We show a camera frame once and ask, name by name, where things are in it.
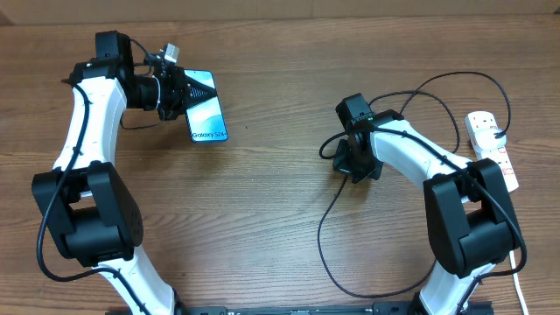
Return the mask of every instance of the wooden table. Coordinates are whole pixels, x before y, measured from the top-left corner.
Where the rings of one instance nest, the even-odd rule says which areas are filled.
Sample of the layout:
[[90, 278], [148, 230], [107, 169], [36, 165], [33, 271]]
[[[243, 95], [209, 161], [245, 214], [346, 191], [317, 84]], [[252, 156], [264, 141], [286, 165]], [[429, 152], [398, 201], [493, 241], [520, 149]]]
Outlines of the wooden table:
[[[528, 245], [520, 274], [528, 307], [560, 312], [560, 19], [518, 16], [0, 28], [1, 313], [101, 314], [124, 306], [100, 276], [55, 283], [39, 272], [41, 216], [31, 194], [33, 175], [50, 170], [66, 139], [73, 97], [60, 79], [95, 56], [96, 32], [112, 29], [151, 51], [176, 44], [179, 64], [211, 70], [220, 93], [226, 143], [191, 143], [182, 117], [119, 131], [115, 165], [141, 208], [143, 245], [187, 304], [370, 304], [334, 287], [317, 250], [319, 219], [342, 180], [318, 156], [342, 130], [334, 107], [354, 93], [369, 99], [435, 74], [477, 70], [497, 78], [513, 106], [507, 147], [521, 185], [512, 199]], [[474, 158], [467, 113], [488, 110], [506, 123], [503, 98], [484, 78], [450, 77], [425, 90], [458, 118], [463, 156]], [[374, 110], [400, 108], [404, 99], [379, 101]], [[404, 114], [452, 149], [452, 125], [436, 102], [420, 96]], [[125, 117], [128, 125], [156, 120], [134, 110]], [[49, 267], [80, 271], [47, 235]], [[359, 293], [412, 284], [433, 260], [423, 195], [389, 166], [380, 181], [347, 186], [323, 242], [334, 275]], [[473, 299], [492, 300], [499, 314], [520, 313], [511, 277], [486, 281]]]

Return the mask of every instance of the phone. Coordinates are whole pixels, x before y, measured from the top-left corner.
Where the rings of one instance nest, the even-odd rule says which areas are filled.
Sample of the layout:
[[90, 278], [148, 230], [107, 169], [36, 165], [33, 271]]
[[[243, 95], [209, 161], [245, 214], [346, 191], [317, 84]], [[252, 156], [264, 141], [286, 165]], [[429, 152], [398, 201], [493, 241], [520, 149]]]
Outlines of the phone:
[[[185, 70], [185, 75], [209, 86], [216, 88], [212, 73], [204, 70]], [[195, 143], [223, 142], [228, 140], [226, 122], [221, 113], [218, 96], [204, 101], [186, 110], [186, 123], [191, 131], [191, 139]]]

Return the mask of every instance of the black cable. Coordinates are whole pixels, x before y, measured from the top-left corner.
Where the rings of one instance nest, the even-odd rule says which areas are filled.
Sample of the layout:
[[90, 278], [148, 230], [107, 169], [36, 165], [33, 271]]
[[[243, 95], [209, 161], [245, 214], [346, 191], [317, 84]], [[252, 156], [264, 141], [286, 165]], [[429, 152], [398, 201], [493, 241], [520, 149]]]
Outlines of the black cable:
[[414, 91], [414, 93], [410, 95], [409, 99], [406, 100], [406, 102], [402, 105], [400, 114], [403, 113], [404, 109], [405, 109], [406, 106], [409, 104], [410, 100], [412, 100], [412, 98], [413, 98], [415, 95], [418, 94], [418, 92], [420, 91], [420, 89], [421, 89], [423, 86], [425, 86], [426, 84], [428, 84], [428, 83], [431, 82], [431, 81], [434, 81], [435, 79], [442, 78], [442, 77], [445, 77], [445, 76], [448, 76], [448, 75], [455, 75], [455, 74], [475, 74], [475, 75], [480, 75], [480, 76], [483, 76], [483, 77], [489, 79], [490, 81], [492, 81], [493, 84], [495, 84], [496, 87], [498, 87], [498, 88], [500, 89], [501, 94], [504, 96], [504, 100], [506, 100], [506, 106], [507, 106], [507, 125], [506, 125], [506, 128], [505, 128], [502, 132], [499, 132], [499, 133], [496, 134], [496, 138], [504, 137], [504, 136], [506, 135], [506, 132], [508, 131], [509, 125], [510, 125], [510, 123], [511, 123], [511, 105], [509, 104], [508, 94], [506, 94], [506, 90], [504, 89], [504, 87], [503, 87], [496, 79], [494, 79], [493, 77], [491, 77], [491, 76], [488, 75], [488, 74], [480, 73], [480, 72], [477, 72], [477, 71], [456, 71], [456, 72], [452, 72], [452, 73], [443, 73], [443, 74], [440, 74], [440, 75], [436, 75], [435, 77], [429, 78], [427, 81], [425, 81], [424, 83], [422, 83], [419, 87], [417, 87], [416, 90]]
[[[146, 55], [146, 59], [148, 60], [148, 72], [147, 73], [142, 73], [142, 74], [138, 74], [138, 76], [148, 76], [151, 74], [151, 54], [148, 52], [148, 50], [142, 45], [140, 44], [137, 40], [133, 39], [133, 38], [129, 38], [131, 42], [133, 42], [134, 44], [136, 44], [138, 47], [140, 47], [140, 49], [143, 50], [143, 53]], [[134, 67], [138, 67], [138, 66], [144, 66], [144, 64], [139, 64], [139, 63], [135, 63]]]
[[[458, 303], [458, 309], [457, 309], [457, 314], [460, 314], [461, 309], [463, 307], [463, 305], [465, 304], [465, 302], [468, 300], [468, 298], [471, 296], [471, 294], [474, 291], [474, 288], [476, 286], [476, 284], [480, 283], [482, 279], [488, 278], [488, 277], [504, 277], [504, 276], [511, 276], [514, 273], [517, 273], [519, 271], [521, 271], [523, 269], [523, 267], [525, 267], [525, 264], [527, 263], [527, 247], [525, 245], [525, 241], [522, 238], [521, 232], [517, 229], [517, 227], [515, 226], [515, 224], [513, 223], [512, 219], [509, 217], [509, 215], [504, 211], [504, 209], [501, 207], [501, 205], [498, 203], [498, 201], [496, 201], [496, 199], [494, 199], [494, 197], [492, 197], [492, 195], [490, 195], [490, 193], [481, 185], [479, 184], [478, 181], [476, 181], [476, 179], [474, 179], [471, 175], [469, 175], [465, 170], [463, 170], [462, 168], [458, 167], [457, 165], [455, 165], [453, 162], [451, 162], [450, 160], [448, 160], [445, 156], [443, 156], [442, 154], [440, 154], [437, 150], [433, 149], [429, 144], [427, 144], [426, 142], [424, 142], [422, 139], [416, 137], [416, 136], [412, 136], [411, 134], [409, 134], [406, 131], [398, 131], [398, 130], [392, 130], [392, 129], [384, 129], [384, 128], [378, 128], [378, 127], [372, 127], [369, 129], [357, 129], [354, 131], [344, 131], [344, 132], [340, 132], [339, 134], [335, 135], [335, 136], [331, 136], [329, 139], [327, 139], [322, 145], [321, 148], [319, 149], [319, 155], [322, 158], [332, 158], [332, 156], [324, 156], [322, 154], [322, 150], [334, 139], [338, 138], [338, 137], [342, 137], [344, 135], [350, 135], [351, 133], [360, 133], [360, 132], [387, 132], [390, 134], [394, 134], [394, 135], [398, 135], [401, 137], [407, 137], [408, 139], [411, 139], [413, 141], [415, 141], [416, 143], [422, 145], [429, 153], [431, 153], [432, 155], [434, 155], [436, 158], [438, 158], [439, 160], [441, 160], [442, 163], [450, 166], [452, 169], [454, 169], [455, 171], [461, 173], [461, 175], [463, 175], [463, 177], [469, 182], [469, 184], [471, 184], [477, 191], [477, 193], [479, 193], [483, 198], [485, 198], [487, 201], [489, 201], [490, 203], [492, 203], [497, 209], [498, 211], [500, 211], [500, 213], [504, 216], [504, 219], [507, 223], [507, 226], [510, 228], [510, 230], [513, 232], [514, 238], [519, 242], [519, 248], [521, 250], [521, 260], [519, 262], [519, 264], [510, 270], [505, 270], [505, 271], [495, 271], [495, 272], [489, 272], [483, 275], [478, 275], [476, 276], [471, 284], [469, 285], [467, 291], [465, 292], [465, 294], [463, 295], [463, 297], [461, 298], [460, 302]], [[333, 280], [334, 284], [337, 285], [337, 287], [339, 287], [339, 289], [343, 290], [346, 294], [350, 294], [348, 293], [347, 290], [344, 290], [343, 288], [340, 287], [340, 285], [338, 283], [336, 283], [333, 279], [333, 277], [330, 275], [330, 272], [327, 271], [327, 273], [329, 273], [329, 277], [331, 278], [331, 280]]]
[[161, 120], [158, 123], [154, 123], [154, 124], [147, 125], [147, 126], [138, 126], [138, 127], [124, 127], [124, 125], [123, 125], [124, 113], [122, 113], [121, 120], [119, 121], [119, 124], [121, 125], [121, 128], [123, 128], [124, 130], [141, 130], [141, 129], [148, 129], [148, 128], [156, 127], [160, 123], [163, 123], [164, 120], [165, 120], [165, 112], [163, 110], [162, 110], [162, 113], [163, 114], [161, 115]]
[[94, 275], [94, 274], [97, 274], [97, 273], [100, 273], [100, 272], [108, 272], [108, 273], [112, 274], [114, 278], [118, 278], [121, 281], [122, 286], [124, 286], [124, 288], [130, 294], [130, 296], [132, 297], [132, 299], [134, 300], [136, 305], [138, 305], [138, 307], [140, 308], [140, 312], [144, 312], [146, 315], [150, 315], [150, 312], [146, 309], [145, 305], [142, 304], [140, 299], [137, 297], [136, 293], [132, 290], [129, 283], [126, 281], [126, 279], [124, 278], [124, 276], [121, 274], [121, 272], [119, 270], [103, 267], [103, 268], [98, 268], [98, 269], [91, 269], [91, 270], [88, 270], [88, 271], [85, 271], [85, 272], [82, 272], [80, 274], [73, 275], [73, 276], [57, 276], [57, 275], [53, 274], [46, 267], [45, 259], [43, 257], [43, 240], [45, 238], [46, 226], [48, 224], [49, 217], [51, 215], [51, 211], [53, 210], [54, 201], [56, 200], [56, 197], [59, 196], [60, 191], [61, 191], [62, 187], [64, 186], [66, 180], [67, 180], [68, 173], [72, 170], [72, 168], [74, 167], [74, 164], [76, 163], [76, 160], [78, 159], [78, 156], [81, 154], [80, 153], [81, 145], [84, 141], [84, 136], [86, 135], [86, 129], [88, 127], [89, 104], [91, 104], [91, 101], [89, 101], [88, 95], [86, 94], [86, 92], [80, 86], [75, 85], [75, 86], [73, 86], [73, 88], [76, 88], [81, 93], [81, 96], [84, 99], [84, 109], [85, 109], [84, 110], [84, 120], [83, 120], [83, 123], [81, 124], [80, 134], [78, 135], [78, 141], [76, 142], [76, 146], [73, 147], [73, 154], [72, 154], [72, 157], [70, 158], [70, 162], [68, 162], [68, 166], [66, 167], [66, 169], [62, 173], [62, 177], [60, 178], [58, 184], [56, 185], [54, 194], [52, 195], [51, 201], [49, 202], [49, 205], [48, 205], [48, 207], [45, 211], [45, 215], [43, 216], [43, 220], [41, 221], [41, 225], [39, 227], [38, 236], [37, 236], [37, 263], [38, 263], [38, 266], [41, 269], [41, 271], [43, 272], [43, 274], [45, 274], [45, 276], [47, 276], [50, 279], [52, 279], [54, 281], [57, 281], [57, 282], [70, 282], [70, 281], [82, 279], [84, 277], [88, 277], [88, 276], [91, 276], [91, 275]]
[[325, 271], [326, 274], [331, 278], [331, 281], [334, 285], [337, 286], [337, 288], [339, 288], [341, 291], [343, 291], [344, 293], [346, 293], [347, 295], [354, 297], [354, 298], [386, 298], [386, 297], [392, 297], [398, 294], [402, 294], [408, 291], [413, 290], [414, 288], [416, 288], [418, 285], [422, 284], [424, 281], [426, 281], [426, 279], [428, 279], [428, 277], [430, 276], [431, 272], [434, 270], [434, 266], [436, 265], [436, 262], [434, 261], [434, 263], [431, 265], [430, 270], [428, 271], [428, 273], [422, 278], [420, 279], [420, 281], [418, 281], [417, 283], [412, 284], [410, 287], [406, 288], [406, 289], [402, 289], [402, 290], [397, 290], [394, 292], [389, 292], [389, 293], [381, 293], [381, 294], [369, 294], [369, 295], [363, 295], [363, 294], [356, 294], [353, 293], [349, 290], [346, 290], [345, 288], [342, 287], [342, 285], [340, 285], [335, 279], [333, 274], [331, 273], [331, 271], [329, 270], [328, 266], [326, 265], [326, 261], [325, 258], [323, 257], [323, 249], [321, 248], [321, 228], [323, 227], [323, 222], [325, 221], [326, 216], [329, 214], [329, 212], [331, 212], [331, 209], [333, 208], [334, 203], [336, 202], [336, 200], [339, 198], [340, 193], [342, 192], [342, 188], [344, 188], [344, 185], [346, 184], [348, 180], [348, 176], [344, 177], [344, 180], [342, 180], [342, 185], [339, 188], [339, 191], [336, 193], [336, 195], [334, 195], [334, 199], [331, 202], [331, 205], [329, 205], [329, 207], [326, 209], [325, 214], [323, 214], [323, 218], [321, 218], [321, 221], [318, 224], [318, 230], [317, 230], [317, 246], [318, 246], [318, 254], [321, 256], [321, 262], [323, 262], [323, 266], [325, 266]]
[[457, 153], [457, 151], [459, 150], [459, 146], [461, 145], [461, 135], [460, 135], [460, 132], [459, 132], [459, 126], [457, 125], [457, 121], [455, 120], [455, 116], [453, 116], [453, 114], [449, 110], [449, 107], [447, 106], [447, 104], [445, 104], [445, 102], [442, 99], [435, 96], [434, 94], [430, 94], [430, 93], [424, 92], [424, 91], [414, 91], [414, 90], [393, 92], [393, 93], [384, 94], [384, 95], [380, 95], [380, 96], [375, 97], [373, 100], [371, 100], [371, 102], [368, 105], [369, 105], [369, 107], [371, 107], [371, 104], [373, 104], [375, 101], [380, 100], [380, 99], [385, 98], [385, 97], [390, 97], [390, 96], [394, 96], [394, 95], [414, 94], [414, 93], [416, 93], [417, 95], [425, 95], [425, 96], [429, 96], [429, 97], [433, 98], [434, 100], [438, 101], [444, 107], [445, 111], [447, 111], [447, 114], [449, 115], [449, 118], [451, 118], [451, 122], [453, 123], [453, 127], [455, 128], [455, 134], [457, 135], [457, 143], [455, 144], [455, 149], [453, 149], [453, 151], [451, 153]]

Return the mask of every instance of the power outlet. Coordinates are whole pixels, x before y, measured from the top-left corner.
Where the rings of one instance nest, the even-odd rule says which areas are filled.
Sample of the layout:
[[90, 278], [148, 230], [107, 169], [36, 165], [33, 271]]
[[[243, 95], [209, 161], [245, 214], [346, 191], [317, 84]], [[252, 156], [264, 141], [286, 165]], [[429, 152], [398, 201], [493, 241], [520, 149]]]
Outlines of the power outlet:
[[506, 151], [506, 136], [495, 138], [495, 134], [501, 130], [494, 115], [486, 111], [472, 112], [465, 117], [465, 125], [477, 159], [491, 158], [500, 166], [509, 192], [519, 188], [514, 167]]

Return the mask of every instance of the power strip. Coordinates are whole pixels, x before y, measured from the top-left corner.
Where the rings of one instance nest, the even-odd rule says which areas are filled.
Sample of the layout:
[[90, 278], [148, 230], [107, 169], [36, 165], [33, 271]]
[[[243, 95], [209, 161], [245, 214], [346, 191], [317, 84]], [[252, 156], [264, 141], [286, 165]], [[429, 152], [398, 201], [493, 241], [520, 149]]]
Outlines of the power strip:
[[[476, 153], [476, 158], [481, 160], [483, 158], [491, 158], [494, 162], [498, 163], [501, 168], [501, 173], [506, 181], [507, 190], [511, 193], [519, 188], [517, 177], [515, 176], [514, 167], [509, 160], [508, 152], [506, 151], [506, 136], [496, 139], [495, 134], [501, 130], [498, 128], [496, 118], [492, 113], [486, 111], [476, 111], [465, 117], [466, 130], [471, 138], [471, 144]], [[509, 261], [511, 268], [515, 267], [514, 251], [509, 252]], [[515, 291], [521, 304], [523, 315], [529, 315], [525, 297], [523, 297], [522, 287], [519, 284], [519, 277], [513, 274]]]

